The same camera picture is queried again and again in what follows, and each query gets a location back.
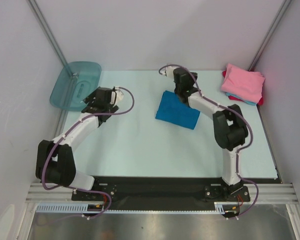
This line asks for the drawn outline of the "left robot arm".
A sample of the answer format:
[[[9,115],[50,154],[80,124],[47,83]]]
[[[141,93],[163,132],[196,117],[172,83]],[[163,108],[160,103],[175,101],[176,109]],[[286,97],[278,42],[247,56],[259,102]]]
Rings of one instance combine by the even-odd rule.
[[[124,94],[119,87],[98,87],[83,102],[85,108],[76,122],[52,140],[42,140],[37,149],[35,176],[42,183],[82,189],[90,200],[100,196],[95,178],[76,169],[74,152],[88,135],[105,123],[119,107]]]

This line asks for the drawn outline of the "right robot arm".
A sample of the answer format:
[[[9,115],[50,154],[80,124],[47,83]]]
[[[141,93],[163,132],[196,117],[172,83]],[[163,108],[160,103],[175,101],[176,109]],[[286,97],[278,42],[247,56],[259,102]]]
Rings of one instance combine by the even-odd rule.
[[[195,87],[195,80],[198,78],[195,72],[189,73],[184,68],[173,67],[166,71],[166,75],[173,78],[174,93],[183,104],[212,120],[214,139],[222,149],[223,155],[221,178],[225,185],[220,188],[220,194],[225,200],[232,201],[239,194],[236,185],[241,182],[238,176],[238,151],[248,137],[248,128],[243,120],[241,108],[237,104],[225,107],[204,97]]]

